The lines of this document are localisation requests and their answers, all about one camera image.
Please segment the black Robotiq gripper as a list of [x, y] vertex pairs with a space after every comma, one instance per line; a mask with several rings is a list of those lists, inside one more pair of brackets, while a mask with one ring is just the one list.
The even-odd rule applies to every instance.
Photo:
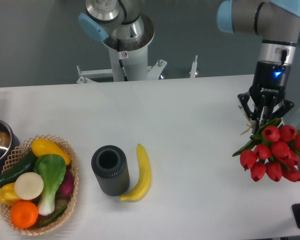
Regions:
[[275, 105], [279, 108], [271, 114], [271, 120], [281, 119], [295, 104], [285, 99], [286, 85], [291, 71], [290, 65], [277, 65], [268, 62], [258, 61], [249, 92], [238, 94], [239, 109], [244, 113], [247, 120], [252, 125], [259, 123], [258, 108], [261, 97], [265, 96], [265, 106], [269, 106], [271, 99], [276, 97]]

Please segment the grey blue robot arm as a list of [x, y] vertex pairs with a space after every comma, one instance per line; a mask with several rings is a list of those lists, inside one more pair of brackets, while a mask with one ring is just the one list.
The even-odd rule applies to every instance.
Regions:
[[[152, 21], [139, 0], [88, 0], [78, 17], [80, 27], [109, 51], [113, 79], [148, 80], [148, 46], [154, 38]], [[283, 117], [293, 106], [286, 84], [300, 33], [300, 0], [226, 0], [216, 22], [226, 33], [262, 37], [252, 85], [238, 95], [255, 127]]]

